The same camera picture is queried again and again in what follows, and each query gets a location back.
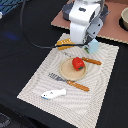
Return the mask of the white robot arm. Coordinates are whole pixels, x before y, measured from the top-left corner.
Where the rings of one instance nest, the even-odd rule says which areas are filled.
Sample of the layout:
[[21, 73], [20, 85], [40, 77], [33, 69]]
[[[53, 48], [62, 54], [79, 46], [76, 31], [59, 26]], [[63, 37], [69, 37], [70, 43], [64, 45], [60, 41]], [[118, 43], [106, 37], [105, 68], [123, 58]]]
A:
[[100, 0], [75, 0], [69, 13], [70, 39], [73, 43], [80, 44], [86, 39], [87, 29], [100, 12]]

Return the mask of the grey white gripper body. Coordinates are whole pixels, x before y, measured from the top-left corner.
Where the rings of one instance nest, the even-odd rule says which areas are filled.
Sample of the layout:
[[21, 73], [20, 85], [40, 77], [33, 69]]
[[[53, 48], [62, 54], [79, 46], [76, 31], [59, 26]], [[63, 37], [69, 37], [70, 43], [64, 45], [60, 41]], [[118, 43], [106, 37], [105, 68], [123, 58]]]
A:
[[103, 26], [99, 4], [74, 4], [70, 13], [70, 39], [73, 43], [91, 42]]

